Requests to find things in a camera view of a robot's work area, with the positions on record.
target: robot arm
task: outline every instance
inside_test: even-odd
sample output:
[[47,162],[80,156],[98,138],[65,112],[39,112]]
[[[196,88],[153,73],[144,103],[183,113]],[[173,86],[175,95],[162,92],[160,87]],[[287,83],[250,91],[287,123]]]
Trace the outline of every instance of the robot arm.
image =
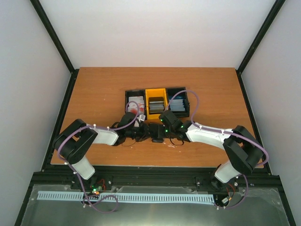
[[[116,122],[117,128],[121,128],[129,124],[135,118],[135,114],[126,112],[120,122]],[[94,167],[86,158],[86,153],[92,144],[105,144],[117,146],[122,144],[126,137],[135,138],[137,142],[148,138],[146,124],[139,121],[139,127],[135,128],[134,123],[126,129],[120,129],[117,132],[108,128],[99,128],[90,126],[78,132],[75,137],[78,139],[69,139],[61,149],[60,155],[81,175],[82,178],[88,180],[95,173]],[[77,119],[70,124],[53,142],[53,147],[58,150],[66,138],[78,129],[89,126],[83,120]]]
[[163,112],[159,118],[170,130],[170,136],[173,138],[187,142],[201,142],[225,150],[229,160],[217,167],[211,179],[211,185],[215,190],[221,190],[229,180],[240,174],[251,174],[263,156],[259,148],[231,135],[236,133],[258,144],[245,127],[219,129],[195,123],[198,126],[196,127],[191,121],[182,123],[170,110]]

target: black cable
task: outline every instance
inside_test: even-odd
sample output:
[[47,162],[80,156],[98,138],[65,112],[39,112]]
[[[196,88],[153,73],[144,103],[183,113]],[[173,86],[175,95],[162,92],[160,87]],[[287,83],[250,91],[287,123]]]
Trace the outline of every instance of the black cable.
[[[176,137],[178,137],[177,134],[175,134],[174,132],[171,131],[171,125],[169,126],[169,132],[170,132],[171,134],[175,135]],[[182,146],[182,145],[184,145],[184,141],[183,141],[183,140],[181,140],[181,141],[182,141],[182,144],[176,145],[176,144],[172,141],[172,139],[173,139],[173,137],[169,137],[169,140],[170,140],[170,142],[171,142],[173,145],[175,145],[175,146]]]
[[115,122],[110,128],[115,128],[115,126],[119,123],[119,121]]
[[123,143],[122,143],[121,146],[123,146],[123,147],[130,147],[130,146],[134,145],[135,143],[136,143],[136,141],[133,142],[131,145],[123,145]]
[[170,142],[171,142],[173,145],[175,145],[175,146],[182,146],[182,145],[184,145],[184,141],[182,141],[182,140],[181,140],[181,141],[182,141],[182,144],[180,144],[180,145],[174,144],[173,141],[172,141],[172,139],[171,139],[171,137],[169,138],[169,140],[170,140]]

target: white wall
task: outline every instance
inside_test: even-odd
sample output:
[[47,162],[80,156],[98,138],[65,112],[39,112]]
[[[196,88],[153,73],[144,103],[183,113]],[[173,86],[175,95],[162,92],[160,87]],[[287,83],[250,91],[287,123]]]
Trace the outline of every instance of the white wall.
[[41,0],[75,67],[238,67],[275,0]]
[[243,72],[252,110],[301,225],[301,1],[286,1]]
[[0,224],[12,226],[70,74],[29,0],[2,1],[0,31]]

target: card stack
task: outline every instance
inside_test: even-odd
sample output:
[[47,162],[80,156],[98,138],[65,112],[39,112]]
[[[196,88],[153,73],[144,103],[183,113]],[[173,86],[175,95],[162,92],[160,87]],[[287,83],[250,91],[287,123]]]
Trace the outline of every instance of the card stack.
[[164,98],[150,97],[149,98],[150,114],[160,114],[164,112]]
[[[144,114],[144,99],[143,97],[129,97],[128,101],[135,101],[139,106],[139,115]],[[137,105],[135,103],[129,103],[128,105],[128,112],[132,112],[137,114]]]
[[184,99],[182,96],[176,96],[172,102],[170,103],[170,110],[172,112],[184,112],[185,107],[184,107]]

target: white cable tray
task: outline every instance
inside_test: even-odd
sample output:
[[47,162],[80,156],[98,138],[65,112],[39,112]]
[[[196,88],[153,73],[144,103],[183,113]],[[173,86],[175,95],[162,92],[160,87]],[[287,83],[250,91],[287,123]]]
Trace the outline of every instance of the white cable tray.
[[[91,197],[91,202],[96,202],[103,197],[112,194],[117,197],[118,202],[126,203],[193,203],[193,204],[214,204],[212,194],[140,194],[140,193],[101,193],[99,197]],[[51,192],[38,191],[37,200],[53,201],[82,201],[83,192]],[[109,197],[103,202],[115,202]]]

